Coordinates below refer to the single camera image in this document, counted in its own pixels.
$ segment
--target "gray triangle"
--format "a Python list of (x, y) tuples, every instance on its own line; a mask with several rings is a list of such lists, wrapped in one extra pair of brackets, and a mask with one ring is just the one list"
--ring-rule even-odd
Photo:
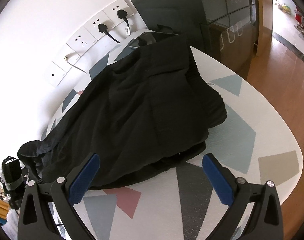
[(48, 130), (48, 127), (45, 128), (44, 132), (42, 133), (41, 135), (41, 141), (44, 140), (44, 138), (47, 136), (47, 130)]
[(231, 75), (223, 78), (212, 80), (211, 83), (239, 96), (243, 79), (239, 75)]
[(89, 74), (91, 80), (96, 77), (107, 65), (108, 65), (109, 53), (106, 54), (102, 59), (100, 59), (97, 64), (90, 69)]
[(65, 100), (63, 100), (63, 103), (62, 103), (62, 113), (67, 108), (67, 106), (69, 105), (69, 103), (71, 102), (71, 100), (75, 97), (75, 95), (76, 95), (76, 91), (74, 89), (72, 89), (71, 92), (68, 94), (68, 96), (65, 98)]
[(239, 239), (240, 236), (241, 236), (241, 228), (238, 227), (238, 228), (236, 228), (231, 240), (237, 240), (237, 239)]
[(55, 119), (54, 119), (54, 122), (53, 122), (53, 125), (52, 125), (52, 127), (51, 127), (51, 130), (50, 130), (50, 131), (52, 131), (54, 127), (55, 127)]
[(212, 153), (217, 160), (246, 174), (252, 159), (256, 132), (232, 108), (225, 104), (227, 118), (210, 128), (203, 153)]
[(51, 215), (54, 216), (53, 203), (52, 202), (48, 202), (48, 205), (49, 205), (49, 208), (50, 208)]
[(84, 197), (93, 230), (100, 240), (109, 240), (116, 207), (116, 194)]
[(56, 120), (56, 125), (58, 125), (58, 123), (61, 121), (63, 116), (59, 117), (57, 120)]
[(120, 60), (120, 59), (126, 57), (127, 55), (131, 54), (134, 50), (135, 50), (135, 49), (133, 49), (133, 48), (131, 48), (131, 47), (129, 47), (129, 46), (126, 46), (126, 47), (122, 50), (122, 52), (116, 57), (115, 61), (118, 61), (118, 60)]
[(176, 167), (184, 240), (196, 240), (204, 222), (213, 187), (202, 167), (184, 163)]

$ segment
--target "cabinet handle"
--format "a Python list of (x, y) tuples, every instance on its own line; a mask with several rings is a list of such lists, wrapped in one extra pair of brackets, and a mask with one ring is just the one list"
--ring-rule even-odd
[[(241, 24), (241, 29), (242, 29), (242, 33), (241, 33), (241, 34), (239, 34), (238, 23)], [(236, 23), (236, 29), (237, 29), (237, 35), (238, 35), (238, 37), (242, 36), (242, 34), (243, 34), (243, 25), (242, 25), (242, 21), (239, 21), (239, 22)]]
[(220, 41), (222, 41), (222, 47), (220, 48), (220, 51), (224, 49), (224, 40), (223, 40), (223, 35), (220, 35)]
[[(233, 39), (232, 41), (230, 40), (230, 35), (229, 35), (229, 30), (230, 30), (230, 29), (233, 29), (233, 34), (234, 34), (234, 39)], [(226, 32), (227, 32), (227, 38), (229, 39), (229, 43), (232, 44), (232, 43), (234, 42), (234, 40), (235, 40), (234, 27), (231, 26), (231, 27), (227, 28), (227, 29), (226, 29)]]

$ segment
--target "light blue triangle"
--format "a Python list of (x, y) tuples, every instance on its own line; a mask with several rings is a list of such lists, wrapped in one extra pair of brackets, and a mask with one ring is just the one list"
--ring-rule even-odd
[(113, 49), (110, 50), (110, 53), (113, 52), (114, 50), (116, 50), (117, 48), (121, 47), (122, 45), (118, 44), (116, 45)]
[(228, 105), (227, 118), (210, 128), (203, 153), (212, 153), (219, 162), (247, 174), (255, 143), (255, 131)]
[(212, 80), (211, 83), (239, 96), (243, 79), (239, 75), (231, 75), (223, 78)]
[(83, 198), (92, 228), (100, 240), (110, 239), (116, 200), (116, 194)]

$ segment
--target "electrical outlet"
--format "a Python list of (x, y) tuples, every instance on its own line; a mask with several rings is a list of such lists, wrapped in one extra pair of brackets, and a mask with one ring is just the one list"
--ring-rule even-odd
[(64, 59), (65, 56), (68, 57), (68, 61), (72, 65), (74, 65), (81, 57), (73, 49), (71, 49), (68, 44), (65, 43), (62, 46), (57, 55), (55, 55), (55, 57), (52, 59), (52, 62), (62, 68), (65, 72), (68, 72), (72, 66), (66, 62)]
[(130, 7), (124, 0), (117, 0), (111, 3), (109, 6), (105, 7), (103, 11), (111, 19), (114, 25), (117, 26), (121, 22), (123, 22), (123, 20), (119, 19), (117, 16), (117, 11), (121, 9), (128, 13), (127, 18), (133, 15), (133, 11), (130, 9)]
[(67, 73), (64, 70), (51, 61), (50, 65), (45, 70), (43, 77), (48, 83), (56, 87), (66, 74)]
[(97, 40), (93, 37), (93, 35), (84, 26), (82, 26), (66, 43), (71, 49), (82, 56), (96, 42)]
[(88, 20), (84, 27), (97, 39), (101, 39), (105, 33), (99, 32), (99, 24), (103, 23), (108, 27), (108, 30), (111, 30), (114, 27), (113, 22), (110, 20), (110, 18), (104, 13), (104, 11), (98, 12), (96, 15), (94, 15), (90, 20)]

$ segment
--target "orange floor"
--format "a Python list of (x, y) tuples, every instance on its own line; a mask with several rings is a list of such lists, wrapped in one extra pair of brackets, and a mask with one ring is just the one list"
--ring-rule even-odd
[[(304, 158), (304, 63), (273, 38), (264, 54), (252, 59), (247, 81), (284, 119)], [(296, 188), (282, 205), (282, 213), (284, 239), (290, 240), (304, 221), (304, 166)]]

